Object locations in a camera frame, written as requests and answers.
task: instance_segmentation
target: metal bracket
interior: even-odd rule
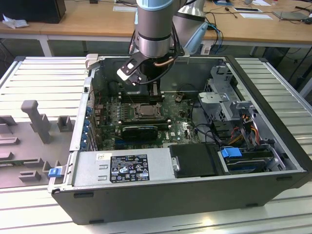
[[[86,69],[91,70],[97,67],[99,60],[98,54],[88,54],[85,61]]]
[[[232,117],[239,117],[239,112],[246,112],[247,114],[249,108],[254,107],[251,101],[233,101],[230,105],[230,110],[232,111]]]

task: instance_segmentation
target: warning label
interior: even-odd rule
[[[111,157],[110,181],[112,183],[150,180],[147,155]]]

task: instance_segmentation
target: wooden desk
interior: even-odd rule
[[[239,0],[231,1],[234,6],[244,7],[243,2]],[[255,6],[253,8],[259,8],[263,12],[272,11],[294,11],[295,6],[307,7],[311,3],[294,1],[294,0],[279,0],[276,6]],[[215,14],[216,23],[218,29],[223,32],[225,43],[240,41],[242,45],[247,45],[253,42],[264,43],[284,43],[284,44],[306,44],[307,47],[312,45],[312,26],[305,23],[294,23],[280,20],[273,13],[266,13],[272,19],[245,19],[240,14],[228,13],[224,7],[219,8],[212,2],[208,2],[205,6],[205,11],[211,11]],[[300,11],[301,13],[308,15],[308,12]],[[207,14],[210,22],[214,22],[212,14]],[[211,36],[215,36],[215,32],[208,32],[205,35],[205,39],[211,39]]]
[[[239,0],[232,0],[235,6],[243,7]],[[134,30],[134,12],[113,11],[114,3],[88,1],[74,2],[66,0],[66,14],[59,24],[29,23],[30,26],[10,29],[0,25],[0,38],[38,39],[46,56],[53,53],[48,40],[81,40],[81,41],[129,41]],[[293,11],[295,6],[306,7],[311,3],[294,0],[279,0],[276,6],[255,6],[262,11]],[[227,13],[224,7],[207,1],[205,11],[215,14],[218,28],[223,32],[223,44],[271,47],[311,47],[312,26],[304,23],[293,24],[280,21],[272,13],[270,19],[245,19],[240,14],[237,19]],[[212,14],[207,15],[213,22]],[[214,31],[208,31],[204,44],[210,45],[216,39]]]

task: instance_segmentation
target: power cable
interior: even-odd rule
[[[298,68],[301,66],[301,64],[303,63],[303,61],[307,58],[308,54],[310,53],[310,51],[312,50],[312,46],[309,49],[309,51],[307,52],[307,54],[304,56],[304,58],[301,60],[301,62],[298,64],[298,66],[296,67],[296,69],[293,71],[291,77],[289,77],[289,79],[287,80],[287,82],[289,83],[291,81],[291,79],[293,78],[295,72],[298,70]]]

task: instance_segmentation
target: white sticker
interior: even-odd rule
[[[97,160],[110,160],[112,153],[97,154]]]

